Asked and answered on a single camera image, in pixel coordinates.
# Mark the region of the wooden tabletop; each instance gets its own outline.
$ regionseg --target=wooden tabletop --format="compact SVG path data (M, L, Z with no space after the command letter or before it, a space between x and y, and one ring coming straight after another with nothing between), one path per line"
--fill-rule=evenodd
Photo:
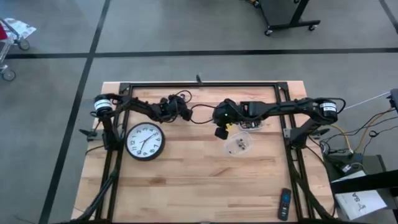
M307 96L303 82L292 81L288 85L291 99ZM103 84L102 93L118 93L118 90L119 83L109 82ZM142 101L157 103L162 97L180 90L183 89L135 88L133 95ZM193 95L189 108L198 103L216 106L225 98L235 102L275 102L272 87L188 90ZM206 121L212 112L211 108L196 107L192 119ZM308 117L298 114L295 119L300 126ZM146 121L151 122L144 115L130 112L127 130ZM214 136L216 125L213 123L199 125L177 118L173 123L158 124L165 134L166 145L157 159L140 162L123 152L113 222L279 222L277 210L281 189L291 189L289 170L279 117L263 122L265 125L259 131L250 133L253 147L239 157L226 153L225 141ZM238 132L234 125L229 136ZM102 141L93 141L88 148L102 144ZM314 143L309 141L307 145L320 155ZM78 217L98 193L105 157L103 149L86 156L72 218ZM303 150L303 157L313 194L331 212L333 198L323 165L308 150ZM300 194L304 214L307 214L303 194ZM109 194L104 202L104 217L108 199ZM293 199L289 221L297 221Z

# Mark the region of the yellow wire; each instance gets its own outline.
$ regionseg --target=yellow wire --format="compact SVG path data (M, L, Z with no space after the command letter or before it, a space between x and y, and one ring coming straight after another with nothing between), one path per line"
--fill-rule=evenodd
M391 108L389 108L388 110L386 110L384 113L379 114L377 117L373 118L373 120L368 124L368 126L366 127L365 131L362 134L361 140L359 140L359 144L358 146L354 149L354 152L357 151L363 142L363 139L365 138L366 133L368 132L369 126L371 126L374 122L376 122L379 118L381 118L383 115L385 115L385 113L387 113L388 111L390 111Z
M342 134L342 135L344 136L344 138L346 139L347 148L348 148L349 150L351 150L351 145L349 144L349 140L348 140L347 135L345 135L345 132L344 132L339 126L337 126L337 125L335 125L335 124L331 124L330 126L336 128L337 130L339 130L339 131L341 132L341 134Z

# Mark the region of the concrete floor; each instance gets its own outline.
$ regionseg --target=concrete floor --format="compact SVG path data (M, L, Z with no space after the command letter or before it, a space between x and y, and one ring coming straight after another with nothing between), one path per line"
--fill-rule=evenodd
M398 17L398 3L386 0ZM0 0L0 15L38 28L29 52L87 53L104 0ZM312 0L303 17L321 19L306 28L263 32L259 12L231 0L111 0L97 52L177 50L352 49L398 47L398 35L378 0ZM85 58L6 60L18 74L0 80L0 220L37 223L71 112ZM70 218L87 143L93 97L106 81L303 80L309 97L332 96L349 105L398 88L398 54L306 54L146 58L95 58L85 85L50 223ZM338 124L356 129L386 110L379 98L341 114ZM386 122L375 130L397 125ZM381 154L387 169L398 169L397 130L383 133L366 151ZM356 145L359 137L352 137ZM333 144L343 146L339 139ZM364 218L395 223L390 211Z

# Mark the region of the black remote control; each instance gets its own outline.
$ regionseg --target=black remote control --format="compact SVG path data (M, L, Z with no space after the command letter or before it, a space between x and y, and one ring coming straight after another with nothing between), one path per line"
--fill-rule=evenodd
M289 205L292 191L289 189L282 189L282 194L280 195L278 219L282 221L287 221L287 216L289 215Z

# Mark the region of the caster wheel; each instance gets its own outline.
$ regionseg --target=caster wheel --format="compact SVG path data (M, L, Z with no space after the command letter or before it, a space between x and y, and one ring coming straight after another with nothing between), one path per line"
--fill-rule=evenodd
M264 32L264 34L265 34L267 37L271 36L272 33L273 33L272 30L266 30L266 31Z
M311 25L311 26L308 27L308 30L309 31L314 31L315 28L317 28L317 27L318 27L317 25Z
M27 40L25 40L25 39L21 39L20 41L18 41L18 47L21 49L21 50L23 50L23 51L26 51L26 50L29 50L30 49L30 44L29 44L29 42L27 41Z
M254 2L253 2L253 6L254 6L256 9L260 8L260 2L259 2L259 1L254 1Z
M4 79L5 81L9 81L9 82L13 81L15 79L15 77L17 77L17 74L11 69L7 69L2 74L2 79Z

